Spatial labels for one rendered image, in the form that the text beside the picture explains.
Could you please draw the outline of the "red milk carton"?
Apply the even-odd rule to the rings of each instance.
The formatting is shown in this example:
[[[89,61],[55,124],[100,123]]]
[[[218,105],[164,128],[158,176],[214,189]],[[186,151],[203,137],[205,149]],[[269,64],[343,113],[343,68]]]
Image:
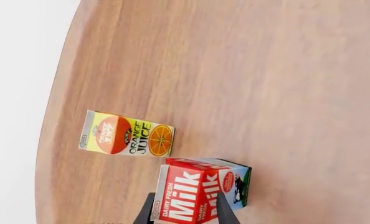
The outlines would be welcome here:
[[[216,219],[218,194],[233,210],[246,207],[252,168],[216,158],[166,158],[150,220],[203,224]]]

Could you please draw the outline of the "yellow orange juice carton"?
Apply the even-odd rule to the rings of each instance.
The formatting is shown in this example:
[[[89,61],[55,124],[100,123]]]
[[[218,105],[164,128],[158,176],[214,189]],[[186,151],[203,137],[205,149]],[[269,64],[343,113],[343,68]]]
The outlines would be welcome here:
[[[79,149],[121,156],[168,157],[175,128],[122,115],[88,110]]]

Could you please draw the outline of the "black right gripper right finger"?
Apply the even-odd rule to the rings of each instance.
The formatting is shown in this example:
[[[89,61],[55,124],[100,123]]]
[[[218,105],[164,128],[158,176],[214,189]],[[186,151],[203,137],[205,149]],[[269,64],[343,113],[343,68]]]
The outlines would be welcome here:
[[[217,218],[218,224],[240,224],[222,192],[217,194]]]

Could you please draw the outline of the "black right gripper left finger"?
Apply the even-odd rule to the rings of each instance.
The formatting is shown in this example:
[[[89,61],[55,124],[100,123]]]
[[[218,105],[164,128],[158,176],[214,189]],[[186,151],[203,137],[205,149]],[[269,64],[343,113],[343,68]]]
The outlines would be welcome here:
[[[152,192],[147,195],[147,198],[133,224],[154,224],[154,221],[151,221],[154,196],[155,193]]]

